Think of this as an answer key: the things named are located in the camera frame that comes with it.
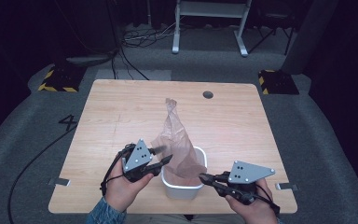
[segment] table surface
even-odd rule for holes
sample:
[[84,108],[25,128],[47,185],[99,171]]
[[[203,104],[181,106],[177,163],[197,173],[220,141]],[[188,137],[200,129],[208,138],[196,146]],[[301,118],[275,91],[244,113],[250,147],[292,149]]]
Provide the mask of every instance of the table surface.
[[[212,99],[203,97],[205,91]],[[177,113],[195,147],[207,155],[208,174],[230,171],[235,160],[275,169],[266,178],[281,212],[297,210],[269,122],[255,85],[211,82],[97,79],[62,167],[48,209],[52,213],[88,213],[101,199],[103,177],[116,154],[143,138],[148,147],[168,116],[166,98],[177,102]],[[160,175],[138,194],[128,208],[133,214],[232,214],[214,188],[204,186],[194,200],[170,199]]]

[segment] black and yellow tape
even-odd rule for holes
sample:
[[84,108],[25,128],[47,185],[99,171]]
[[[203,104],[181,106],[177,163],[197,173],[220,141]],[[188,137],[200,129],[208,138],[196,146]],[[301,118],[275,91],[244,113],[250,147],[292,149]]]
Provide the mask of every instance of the black and yellow tape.
[[299,94],[292,77],[281,70],[261,70],[258,81],[263,94]]
[[78,67],[68,71],[56,70],[55,67],[50,68],[42,84],[39,86],[39,91],[69,91],[78,92],[79,85],[83,78],[86,68]]

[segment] metal stand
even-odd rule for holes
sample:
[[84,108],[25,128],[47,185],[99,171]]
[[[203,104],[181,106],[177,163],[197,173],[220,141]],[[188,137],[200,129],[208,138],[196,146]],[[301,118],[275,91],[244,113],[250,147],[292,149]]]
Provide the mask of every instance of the metal stand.
[[246,23],[246,18],[249,14],[249,8],[252,0],[247,0],[246,4],[230,4],[230,3],[209,3],[209,2],[187,2],[176,1],[176,15],[175,15],[175,33],[173,35],[172,53],[179,52],[180,40],[180,16],[205,16],[205,17],[226,17],[226,18],[241,18],[240,29],[234,31],[237,39],[238,47],[240,48],[243,57],[248,56],[245,45],[242,40],[243,28]]

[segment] finger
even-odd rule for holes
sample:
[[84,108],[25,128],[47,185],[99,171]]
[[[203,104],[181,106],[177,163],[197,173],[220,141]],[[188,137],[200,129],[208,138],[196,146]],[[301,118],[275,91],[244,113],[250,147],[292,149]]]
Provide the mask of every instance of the finger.
[[266,195],[266,193],[267,193],[268,196],[272,199],[272,192],[271,192],[271,190],[269,189],[269,186],[267,185],[267,181],[266,181],[265,178],[257,180],[257,181],[256,181],[256,184],[257,184],[258,186],[260,186],[260,188],[257,188],[257,193],[258,193],[258,195],[263,196],[263,197],[267,197],[267,195]]
[[123,174],[123,165],[121,158],[117,161],[115,167],[113,167],[111,176],[118,176]]
[[229,195],[226,195],[226,201],[228,202],[230,208],[236,212],[236,213],[245,213],[247,212],[247,207],[244,206],[242,203],[238,202],[235,198],[229,196]]
[[151,179],[153,179],[153,177],[154,177],[153,174],[147,174],[144,177],[142,177],[142,179],[136,181],[132,185],[137,191],[140,191],[150,182]]

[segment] hole in table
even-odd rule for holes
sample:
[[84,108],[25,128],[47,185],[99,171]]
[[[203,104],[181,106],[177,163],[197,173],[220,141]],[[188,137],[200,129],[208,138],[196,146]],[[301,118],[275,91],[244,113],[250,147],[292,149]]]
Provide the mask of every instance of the hole in table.
[[205,91],[202,94],[206,99],[212,99],[213,98],[213,93],[211,91]]

